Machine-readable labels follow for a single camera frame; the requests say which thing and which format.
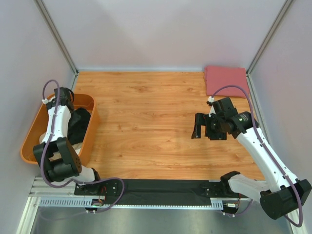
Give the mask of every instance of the pink towel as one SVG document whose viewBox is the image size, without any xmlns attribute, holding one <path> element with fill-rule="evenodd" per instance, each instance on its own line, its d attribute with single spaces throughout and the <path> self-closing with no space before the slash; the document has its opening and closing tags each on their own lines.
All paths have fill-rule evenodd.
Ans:
<svg viewBox="0 0 312 234">
<path fill-rule="evenodd" d="M 246 71 L 244 68 L 207 66 L 205 67 L 205 83 L 206 94 L 209 96 L 217 89 L 230 84 L 241 86 L 249 94 Z M 217 96 L 245 98 L 242 91 L 232 87 L 221 90 Z"/>
</svg>

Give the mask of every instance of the orange basket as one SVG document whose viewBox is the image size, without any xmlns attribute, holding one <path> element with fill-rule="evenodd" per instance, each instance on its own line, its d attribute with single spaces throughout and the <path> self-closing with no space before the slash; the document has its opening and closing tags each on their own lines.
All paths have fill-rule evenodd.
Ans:
<svg viewBox="0 0 312 234">
<path fill-rule="evenodd" d="M 87 132 L 84 136 L 82 147 L 79 153 L 79 158 L 82 165 L 86 166 L 90 161 L 93 142 L 95 140 L 96 131 L 100 122 L 97 105 L 95 99 L 90 95 L 75 94 L 74 107 L 75 109 L 82 107 L 91 114 Z M 42 104 L 20 150 L 20 156 L 25 162 L 37 164 L 33 153 L 33 147 L 39 144 L 39 137 L 47 131 L 47 126 L 48 113 L 45 105 Z"/>
</svg>

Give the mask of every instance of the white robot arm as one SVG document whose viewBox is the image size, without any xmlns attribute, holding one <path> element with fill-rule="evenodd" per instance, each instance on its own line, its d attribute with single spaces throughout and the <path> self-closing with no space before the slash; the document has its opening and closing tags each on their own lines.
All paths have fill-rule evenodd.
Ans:
<svg viewBox="0 0 312 234">
<path fill-rule="evenodd" d="M 256 122 L 256 130 L 261 138 L 258 139 L 251 114 L 249 112 L 239 114 L 229 97 L 218 101 L 208 99 L 207 103 L 212 106 L 211 111 L 209 114 L 197 113 L 195 115 L 192 138 L 200 138 L 202 125 L 206 127 L 205 136 L 210 140 L 226 140 L 226 134 L 232 135 L 250 153 L 266 179 L 265 182 L 260 182 L 234 171 L 221 177 L 221 182 L 225 184 L 226 189 L 259 202 L 272 219 L 280 218 L 298 208 L 291 185 L 295 186 L 303 205 L 312 189 L 310 183 L 306 179 L 299 180 L 285 166 L 265 139 Z"/>
<path fill-rule="evenodd" d="M 56 106 L 56 96 L 58 90 L 55 89 L 55 95 L 50 99 L 44 99 L 42 102 L 46 105 L 49 121 L 46 134 L 41 144 L 34 147 L 34 155 L 40 166 L 44 147 L 46 144 L 47 150 L 44 155 L 44 175 L 49 182 L 61 182 L 74 179 L 80 182 L 93 182 L 99 180 L 98 173 L 93 168 L 82 166 L 81 161 L 73 149 L 67 138 L 68 124 L 74 115 L 73 95 L 68 88 L 61 87 L 59 94 L 59 105 Z M 50 157 L 54 152 L 59 152 L 61 158 L 50 161 Z"/>
</svg>

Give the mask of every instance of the wooden floor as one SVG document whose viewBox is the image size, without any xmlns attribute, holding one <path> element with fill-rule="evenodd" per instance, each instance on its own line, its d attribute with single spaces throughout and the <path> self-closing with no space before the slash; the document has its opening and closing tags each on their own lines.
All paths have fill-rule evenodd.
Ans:
<svg viewBox="0 0 312 234">
<path fill-rule="evenodd" d="M 102 178 L 220 179 L 233 170 L 264 178 L 232 136 L 191 139 L 195 113 L 210 109 L 203 73 L 81 72 L 75 92 L 97 101 L 101 124 L 88 166 Z M 232 101 L 249 109 L 243 98 Z"/>
</svg>

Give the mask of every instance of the white wall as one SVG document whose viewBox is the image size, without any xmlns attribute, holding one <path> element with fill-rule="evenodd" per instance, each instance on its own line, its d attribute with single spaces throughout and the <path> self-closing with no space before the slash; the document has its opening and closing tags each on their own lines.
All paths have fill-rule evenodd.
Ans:
<svg viewBox="0 0 312 234">
<path fill-rule="evenodd" d="M 294 1 L 252 73 L 273 148 L 312 183 L 312 1 Z M 312 195 L 304 206 L 312 233 Z"/>
<path fill-rule="evenodd" d="M 0 232 L 12 234 L 39 173 L 22 161 L 20 148 L 42 87 L 51 78 L 70 85 L 74 75 L 33 0 L 0 1 L 0 32 Z"/>
<path fill-rule="evenodd" d="M 44 0 L 80 70 L 247 68 L 284 0 Z"/>
</svg>

